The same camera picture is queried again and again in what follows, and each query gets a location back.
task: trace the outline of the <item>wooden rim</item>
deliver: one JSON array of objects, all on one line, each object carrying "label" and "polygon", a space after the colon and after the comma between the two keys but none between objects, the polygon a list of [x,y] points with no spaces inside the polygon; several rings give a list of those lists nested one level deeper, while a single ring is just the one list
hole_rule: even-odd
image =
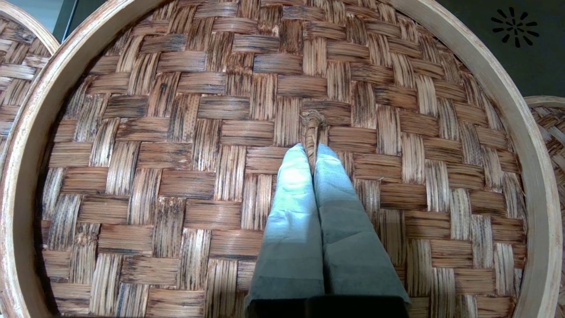
[{"label": "wooden rim", "polygon": [[30,30],[40,39],[51,55],[55,54],[55,51],[59,48],[59,41],[55,39],[53,34],[21,8],[14,6],[10,2],[2,1],[0,2],[0,15],[18,22]]},{"label": "wooden rim", "polygon": [[[32,217],[38,164],[67,92],[88,63],[128,23],[166,0],[113,0],[91,15],[46,66],[28,99],[3,168],[0,224],[2,302],[8,317],[49,314],[33,266]],[[431,0],[389,0],[443,41],[499,105],[522,158],[528,207],[528,262],[514,317],[553,317],[561,269],[561,224],[549,156],[529,109],[502,66],[457,18]]]},{"label": "wooden rim", "polygon": [[538,106],[547,106],[553,108],[565,109],[565,97],[558,96],[528,96],[524,97],[528,107],[534,108]]}]

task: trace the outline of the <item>sunburst logo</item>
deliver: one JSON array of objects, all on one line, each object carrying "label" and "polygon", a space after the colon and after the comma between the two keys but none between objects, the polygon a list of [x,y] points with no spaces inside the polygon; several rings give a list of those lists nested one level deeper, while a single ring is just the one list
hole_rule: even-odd
[{"label": "sunburst logo", "polygon": [[533,45],[532,40],[529,36],[539,37],[540,34],[531,30],[532,27],[537,26],[537,22],[526,22],[524,21],[528,17],[528,13],[524,12],[520,15],[520,18],[517,19],[515,17],[515,12],[513,7],[508,8],[509,16],[498,9],[498,14],[502,17],[501,19],[492,17],[490,18],[491,21],[503,24],[500,25],[498,28],[494,28],[493,32],[504,32],[505,35],[502,38],[502,42],[506,43],[510,39],[510,37],[514,36],[514,45],[517,48],[520,48],[520,39],[524,40],[528,45]]}]

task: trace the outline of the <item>woven bamboo base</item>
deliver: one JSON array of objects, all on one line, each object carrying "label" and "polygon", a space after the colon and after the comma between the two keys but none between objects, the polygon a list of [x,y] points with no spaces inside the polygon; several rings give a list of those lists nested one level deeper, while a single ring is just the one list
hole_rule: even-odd
[{"label": "woven bamboo base", "polygon": [[287,147],[317,110],[412,317],[511,316],[526,262],[511,141],[470,72],[375,1],[172,1],[57,122],[41,257],[66,315],[241,317]]},{"label": "woven bamboo base", "polygon": [[[565,98],[553,98],[553,101],[550,101],[551,98],[546,99],[548,102],[540,105],[540,103],[535,102],[534,98],[531,98],[534,102],[533,105],[535,105],[532,108],[532,114],[538,124],[553,164],[561,203],[561,219],[565,224],[565,138],[563,138],[565,133]],[[562,268],[561,272],[561,288],[559,289],[558,305],[555,312],[556,318],[565,317],[565,268]]]},{"label": "woven bamboo base", "polygon": [[2,9],[3,6],[0,7],[0,167],[6,141],[31,83],[51,56],[32,31],[1,16]]}]

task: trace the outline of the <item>green surface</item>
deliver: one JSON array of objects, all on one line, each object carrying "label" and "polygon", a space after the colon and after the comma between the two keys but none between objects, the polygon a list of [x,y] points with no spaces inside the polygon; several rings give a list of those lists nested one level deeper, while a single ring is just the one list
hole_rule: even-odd
[{"label": "green surface", "polygon": [[62,42],[64,39],[65,29],[68,21],[71,19],[71,27],[68,30],[67,37],[78,27],[91,13],[99,8],[106,0],[78,0],[76,10],[73,12],[75,0],[64,0],[63,7],[57,18],[53,35]]},{"label": "green surface", "polygon": [[[510,74],[523,96],[565,97],[565,42],[563,42],[565,2],[563,0],[536,2],[438,0],[438,2],[457,16],[485,43]],[[537,26],[529,28],[540,34],[539,37],[528,35],[533,42],[532,46],[520,37],[520,48],[516,48],[512,31],[507,43],[502,42],[506,30],[493,32],[493,28],[501,25],[491,21],[490,18],[504,20],[497,12],[498,9],[510,17],[509,7],[515,10],[517,24],[524,11],[528,13],[524,23],[537,22]]]},{"label": "green surface", "polygon": [[63,0],[8,0],[36,18],[43,26],[53,31]]}]

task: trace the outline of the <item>woven bamboo mat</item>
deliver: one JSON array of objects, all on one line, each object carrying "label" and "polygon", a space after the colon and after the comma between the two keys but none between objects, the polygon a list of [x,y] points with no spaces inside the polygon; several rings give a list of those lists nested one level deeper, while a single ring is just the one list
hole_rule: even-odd
[{"label": "woven bamboo mat", "polygon": [[51,54],[30,30],[0,16],[0,168],[12,124]]},{"label": "woven bamboo mat", "polygon": [[241,317],[309,110],[412,317],[510,316],[525,204],[496,106],[430,32],[372,0],[177,0],[124,30],[64,105],[40,185],[58,310]]},{"label": "woven bamboo mat", "polygon": [[[541,136],[553,164],[557,180],[559,201],[561,202],[561,221],[565,221],[565,109],[552,106],[539,106],[531,109],[538,124]],[[556,318],[565,317],[565,270],[561,270],[561,288],[557,304]]]}]

